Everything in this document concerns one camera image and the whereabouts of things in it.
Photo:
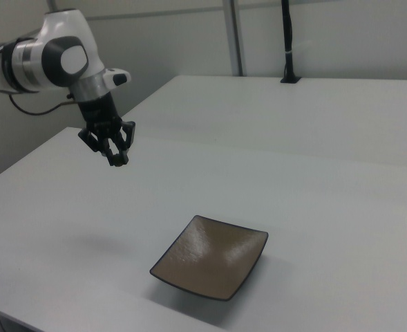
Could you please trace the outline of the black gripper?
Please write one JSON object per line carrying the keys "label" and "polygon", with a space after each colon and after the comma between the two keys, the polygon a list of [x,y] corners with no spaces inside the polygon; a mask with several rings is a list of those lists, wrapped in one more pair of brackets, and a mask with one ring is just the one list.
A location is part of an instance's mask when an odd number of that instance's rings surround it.
{"label": "black gripper", "polygon": [[[79,133],[79,138],[93,151],[106,157],[110,166],[123,166],[129,161],[130,149],[135,135],[135,123],[122,121],[115,108],[111,92],[88,102],[79,102],[79,109],[86,121],[86,128]],[[118,153],[111,151],[108,139],[97,137],[115,136]]]}

